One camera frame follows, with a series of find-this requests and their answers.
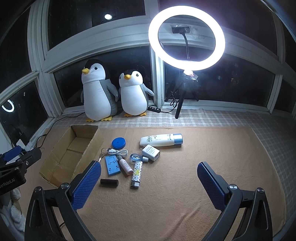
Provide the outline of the black cylinder tube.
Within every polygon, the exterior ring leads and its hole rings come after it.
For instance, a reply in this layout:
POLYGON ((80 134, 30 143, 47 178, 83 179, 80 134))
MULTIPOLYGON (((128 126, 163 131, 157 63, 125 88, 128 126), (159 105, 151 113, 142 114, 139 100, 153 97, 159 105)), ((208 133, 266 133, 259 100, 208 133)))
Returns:
POLYGON ((105 187, 117 187, 119 184, 119 181, 117 179, 101 179, 100 185, 105 187))

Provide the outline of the light blue phone stand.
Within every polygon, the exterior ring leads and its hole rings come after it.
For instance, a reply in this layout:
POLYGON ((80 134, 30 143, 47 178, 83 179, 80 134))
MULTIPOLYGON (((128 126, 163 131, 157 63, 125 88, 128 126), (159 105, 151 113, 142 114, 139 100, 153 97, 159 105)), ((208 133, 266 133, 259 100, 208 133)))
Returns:
POLYGON ((121 172, 117 161, 117 157, 115 155, 105 156, 105 162, 107 173, 109 176, 113 176, 121 172))

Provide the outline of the pink small bottle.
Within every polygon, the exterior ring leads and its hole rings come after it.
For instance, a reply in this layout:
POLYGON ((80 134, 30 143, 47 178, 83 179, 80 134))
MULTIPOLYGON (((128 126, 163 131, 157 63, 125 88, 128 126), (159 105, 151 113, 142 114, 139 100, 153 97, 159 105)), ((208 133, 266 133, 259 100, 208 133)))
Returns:
POLYGON ((123 169, 123 171, 129 176, 133 174, 133 169, 130 167, 130 165, 127 163, 127 161, 121 156, 117 156, 117 160, 119 162, 119 165, 123 169))

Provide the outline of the blue round tape measure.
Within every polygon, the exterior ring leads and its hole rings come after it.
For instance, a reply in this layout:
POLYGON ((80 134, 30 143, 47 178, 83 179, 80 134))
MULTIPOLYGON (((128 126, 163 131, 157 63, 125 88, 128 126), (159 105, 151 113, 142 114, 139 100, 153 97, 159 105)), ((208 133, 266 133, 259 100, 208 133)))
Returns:
POLYGON ((126 146, 126 141, 123 137, 117 137, 111 142, 111 145, 115 150, 121 150, 126 146))

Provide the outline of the white lotion bottle blue cap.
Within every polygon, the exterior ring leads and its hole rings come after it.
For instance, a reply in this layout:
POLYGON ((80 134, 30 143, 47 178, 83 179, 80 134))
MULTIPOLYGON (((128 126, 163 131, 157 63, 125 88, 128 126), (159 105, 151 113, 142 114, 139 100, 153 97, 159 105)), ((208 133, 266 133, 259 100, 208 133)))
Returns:
POLYGON ((159 134, 141 137, 139 145, 151 145, 153 147, 176 146, 183 143, 183 136, 180 133, 159 134))

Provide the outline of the white usb charger block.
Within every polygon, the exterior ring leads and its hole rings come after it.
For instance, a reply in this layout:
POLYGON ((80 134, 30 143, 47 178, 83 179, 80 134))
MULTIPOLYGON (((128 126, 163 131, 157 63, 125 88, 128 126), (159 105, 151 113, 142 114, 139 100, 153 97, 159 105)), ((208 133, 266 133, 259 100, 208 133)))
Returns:
POLYGON ((142 155, 144 157, 147 157, 149 160, 151 161, 156 161, 159 156, 160 156, 160 150, 151 146, 151 145, 146 145, 143 149, 142 149, 142 155))

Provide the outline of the keys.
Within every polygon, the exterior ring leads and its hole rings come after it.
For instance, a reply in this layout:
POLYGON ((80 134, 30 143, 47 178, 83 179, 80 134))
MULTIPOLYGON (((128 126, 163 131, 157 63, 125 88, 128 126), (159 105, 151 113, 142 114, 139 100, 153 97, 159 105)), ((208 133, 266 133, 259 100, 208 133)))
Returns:
POLYGON ((98 159, 98 162, 100 163, 100 161, 109 154, 109 149, 107 148, 102 148, 101 149, 101 153, 99 155, 99 159, 98 159))

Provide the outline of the open cardboard box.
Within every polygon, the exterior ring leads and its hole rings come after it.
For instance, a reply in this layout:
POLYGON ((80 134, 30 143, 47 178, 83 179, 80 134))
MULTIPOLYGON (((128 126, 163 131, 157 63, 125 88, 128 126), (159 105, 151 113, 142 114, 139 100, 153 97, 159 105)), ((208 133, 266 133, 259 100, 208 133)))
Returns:
POLYGON ((54 187, 70 183, 95 160, 102 144, 98 126, 70 126, 43 162, 40 176, 54 187))

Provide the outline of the orange beige table mat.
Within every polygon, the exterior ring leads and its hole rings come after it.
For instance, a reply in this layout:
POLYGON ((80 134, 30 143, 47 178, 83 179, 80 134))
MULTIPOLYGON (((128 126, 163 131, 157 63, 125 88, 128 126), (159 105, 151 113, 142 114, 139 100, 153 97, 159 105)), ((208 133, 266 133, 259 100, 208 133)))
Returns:
MULTIPOLYGON (((162 147, 154 162, 143 165, 140 187, 132 189, 131 177, 115 175, 116 188, 96 185, 78 213, 97 240, 201 240, 219 210, 215 209, 197 177, 197 165, 207 162, 228 183, 253 191, 262 187, 269 204, 273 232, 286 221, 285 195, 278 173, 250 127, 224 128, 109 128, 99 129, 102 148, 115 137, 126 140, 129 153, 139 153, 141 137, 180 133, 180 147, 162 147)), ((53 129, 41 142, 42 158, 26 173, 20 204, 27 211, 36 186, 51 189, 40 176, 43 162, 67 130, 53 129)))

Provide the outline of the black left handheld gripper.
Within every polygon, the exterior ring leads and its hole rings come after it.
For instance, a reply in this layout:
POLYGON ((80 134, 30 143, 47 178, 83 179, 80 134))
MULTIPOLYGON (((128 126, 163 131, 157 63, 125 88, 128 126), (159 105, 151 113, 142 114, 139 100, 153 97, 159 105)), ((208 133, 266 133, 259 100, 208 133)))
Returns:
POLYGON ((22 155, 22 147, 16 146, 1 154, 1 195, 25 184, 27 169, 39 161, 42 152, 34 148, 22 155))

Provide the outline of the large plush penguin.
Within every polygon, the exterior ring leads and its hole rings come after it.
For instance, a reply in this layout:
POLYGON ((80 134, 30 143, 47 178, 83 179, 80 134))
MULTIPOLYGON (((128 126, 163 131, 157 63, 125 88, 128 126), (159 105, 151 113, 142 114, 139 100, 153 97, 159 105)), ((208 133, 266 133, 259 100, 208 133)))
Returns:
POLYGON ((81 81, 81 102, 87 121, 111 121, 117 114, 119 93, 111 83, 107 66, 98 59, 87 60, 82 69, 81 81))

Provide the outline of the small plush penguin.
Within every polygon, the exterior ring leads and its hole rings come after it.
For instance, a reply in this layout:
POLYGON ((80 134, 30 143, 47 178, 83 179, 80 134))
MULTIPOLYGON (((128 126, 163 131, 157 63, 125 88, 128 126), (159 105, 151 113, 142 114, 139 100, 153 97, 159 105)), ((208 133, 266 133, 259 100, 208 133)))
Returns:
POLYGON ((119 76, 119 85, 125 116, 146 116, 148 96, 154 97, 154 92, 145 86, 142 74, 138 70, 128 69, 119 76))

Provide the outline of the black tripod stand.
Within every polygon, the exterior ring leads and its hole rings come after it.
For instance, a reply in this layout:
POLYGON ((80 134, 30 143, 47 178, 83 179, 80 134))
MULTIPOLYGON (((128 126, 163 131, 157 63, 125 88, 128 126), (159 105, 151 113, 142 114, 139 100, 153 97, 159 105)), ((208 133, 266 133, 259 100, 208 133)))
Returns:
POLYGON ((170 105, 173 106, 173 109, 166 113, 170 113, 176 108, 175 119, 178 119, 185 100, 185 95, 188 91, 191 91, 196 100, 199 101, 196 93, 191 89, 193 83, 198 81, 197 79, 198 76, 193 71, 179 70, 178 74, 173 77, 166 91, 165 102, 171 99, 170 105))

